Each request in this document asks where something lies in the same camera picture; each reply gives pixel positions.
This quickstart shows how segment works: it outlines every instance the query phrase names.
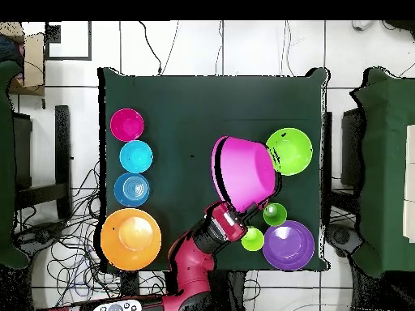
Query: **blue cup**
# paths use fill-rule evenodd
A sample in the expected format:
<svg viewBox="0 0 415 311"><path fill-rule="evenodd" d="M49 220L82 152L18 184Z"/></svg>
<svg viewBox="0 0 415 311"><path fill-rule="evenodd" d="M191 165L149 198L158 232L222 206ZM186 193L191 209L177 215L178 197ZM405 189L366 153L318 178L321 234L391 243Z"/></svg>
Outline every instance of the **blue cup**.
<svg viewBox="0 0 415 311"><path fill-rule="evenodd" d="M126 143L120 151L121 166L130 173L142 173L152 164L152 149L143 141Z"/></svg>
<svg viewBox="0 0 415 311"><path fill-rule="evenodd" d="M124 207L139 207L146 202L150 185L141 174L124 173L115 181L113 193Z"/></svg>

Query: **green cup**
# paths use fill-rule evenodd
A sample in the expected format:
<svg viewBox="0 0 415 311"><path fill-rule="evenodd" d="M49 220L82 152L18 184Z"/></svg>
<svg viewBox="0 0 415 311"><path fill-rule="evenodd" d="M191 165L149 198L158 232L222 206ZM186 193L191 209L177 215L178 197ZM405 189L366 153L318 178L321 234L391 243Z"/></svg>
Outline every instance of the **green cup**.
<svg viewBox="0 0 415 311"><path fill-rule="evenodd" d="M248 231L241 239L243 248L250 252L256 252L263 248L263 234L255 227L248 227Z"/></svg>
<svg viewBox="0 0 415 311"><path fill-rule="evenodd" d="M294 175L309 165L313 155L311 141L299 129L285 128L276 131L267 141L274 169L282 175Z"/></svg>
<svg viewBox="0 0 415 311"><path fill-rule="evenodd" d="M287 219L287 210L277 202L268 203L263 209L263 220L272 227L282 225Z"/></svg>

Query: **green tablecloth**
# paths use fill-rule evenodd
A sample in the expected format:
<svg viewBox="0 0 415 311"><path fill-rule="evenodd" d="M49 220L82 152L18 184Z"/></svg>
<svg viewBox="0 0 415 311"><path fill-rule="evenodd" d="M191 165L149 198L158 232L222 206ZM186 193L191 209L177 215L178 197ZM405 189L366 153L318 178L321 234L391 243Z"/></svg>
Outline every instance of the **green tablecloth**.
<svg viewBox="0 0 415 311"><path fill-rule="evenodd" d="M25 268L29 259L11 240L15 220L15 133L11 102L7 95L11 79L22 69L13 61L0 62L0 264Z"/></svg>
<svg viewBox="0 0 415 311"><path fill-rule="evenodd" d="M366 243L353 259L373 277L384 271L415 271L415 244L403 236L406 130L415 124L415 80L393 79L372 68L354 95L367 127L359 198L359 229Z"/></svg>
<svg viewBox="0 0 415 311"><path fill-rule="evenodd" d="M286 206L289 219L305 224L314 235L315 254L306 269L324 270L319 259L319 161L322 115L322 85L326 71L309 77L130 77L103 69L100 94L105 110L100 125L106 126L106 214L123 206L113 195L113 185L126 171L119 163L124 143L112 136L109 121L122 108L136 109L144 119L142 136L153 150L154 160L144 176L150 196L140 209L160 226L161 251L146 270L167 270L170 246L203 217L203 209L219 199L211 175L211 153L223 135L266 142L278 129L296 127L308 134L314 155L307 169L284 177L277 201ZM266 231L262 213L253 225ZM224 270L273 269L262 251L250 253L240 242L217 255L217 268Z"/></svg>

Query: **pink bowl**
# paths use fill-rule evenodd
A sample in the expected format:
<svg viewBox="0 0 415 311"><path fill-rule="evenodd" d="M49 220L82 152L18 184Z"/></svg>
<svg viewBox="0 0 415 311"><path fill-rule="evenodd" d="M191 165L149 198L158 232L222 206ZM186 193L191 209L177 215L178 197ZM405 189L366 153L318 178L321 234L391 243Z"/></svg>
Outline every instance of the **pink bowl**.
<svg viewBox="0 0 415 311"><path fill-rule="evenodd" d="M212 152L216 191L239 212L260 204L274 193L276 174L267 148L257 142L224 136Z"/></svg>
<svg viewBox="0 0 415 311"><path fill-rule="evenodd" d="M144 120L133 109L119 109L111 117L109 128L115 138L123 142L130 142L143 133Z"/></svg>

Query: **bowl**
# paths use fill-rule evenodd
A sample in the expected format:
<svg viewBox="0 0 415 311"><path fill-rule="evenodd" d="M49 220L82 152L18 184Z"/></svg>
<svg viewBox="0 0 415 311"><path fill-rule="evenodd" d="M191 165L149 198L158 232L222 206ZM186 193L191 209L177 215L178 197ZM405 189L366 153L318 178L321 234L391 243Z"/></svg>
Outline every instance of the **bowl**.
<svg viewBox="0 0 415 311"><path fill-rule="evenodd" d="M266 144L274 169L282 175L298 174L311 162L313 155L311 141L299 129L278 130L271 135Z"/></svg>
<svg viewBox="0 0 415 311"><path fill-rule="evenodd" d="M130 142L143 133L144 120L134 109L119 109L111 117L109 128L116 139Z"/></svg>
<svg viewBox="0 0 415 311"><path fill-rule="evenodd" d="M113 192L124 207L139 207L148 199L150 185L141 174L124 173L115 181Z"/></svg>
<svg viewBox="0 0 415 311"><path fill-rule="evenodd" d="M221 200L239 212L269 198L276 187L272 159L263 143L224 136L212 151L212 176Z"/></svg>
<svg viewBox="0 0 415 311"><path fill-rule="evenodd" d="M102 252L119 270L136 271L148 266L160 247L161 232L157 222L139 209L115 211L102 226Z"/></svg>
<svg viewBox="0 0 415 311"><path fill-rule="evenodd" d="M271 226L282 225L287 219L287 210L278 202L270 202L263 209L263 220Z"/></svg>
<svg viewBox="0 0 415 311"><path fill-rule="evenodd" d="M264 240L264 257L280 270L300 270L314 254L313 235L303 224L294 220L270 227L265 232Z"/></svg>
<svg viewBox="0 0 415 311"><path fill-rule="evenodd" d="M255 227L248 227L248 231L241 239L243 248L250 252L256 252L263 248L263 234Z"/></svg>
<svg viewBox="0 0 415 311"><path fill-rule="evenodd" d="M120 151L120 162L130 173L145 172L152 164L152 149L143 141L126 143Z"/></svg>

